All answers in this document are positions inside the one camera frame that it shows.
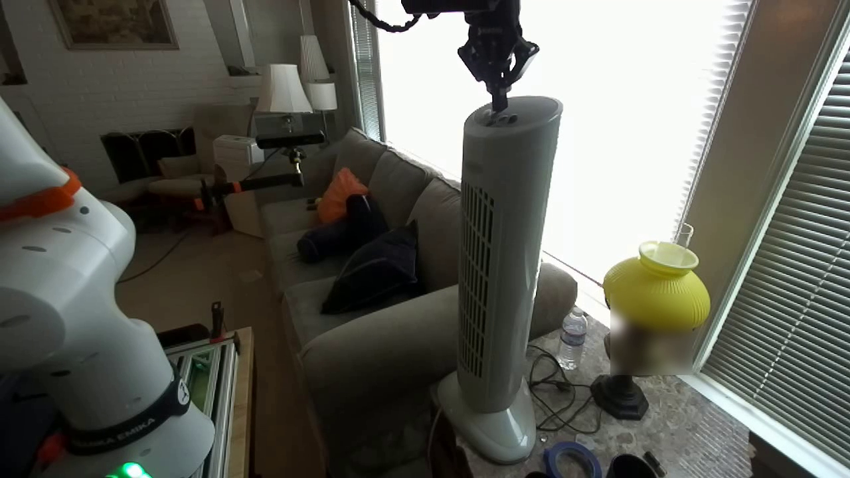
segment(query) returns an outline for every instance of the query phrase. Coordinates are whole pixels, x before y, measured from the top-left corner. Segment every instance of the white tower fan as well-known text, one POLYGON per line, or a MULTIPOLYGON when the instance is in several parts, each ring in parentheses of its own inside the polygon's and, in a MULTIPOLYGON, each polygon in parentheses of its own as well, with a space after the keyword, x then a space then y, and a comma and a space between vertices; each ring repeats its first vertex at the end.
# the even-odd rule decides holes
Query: white tower fan
POLYGON ((435 399, 492 463, 525 459, 536 438, 524 359, 558 128, 561 104, 540 96, 465 122, 456 373, 435 399))

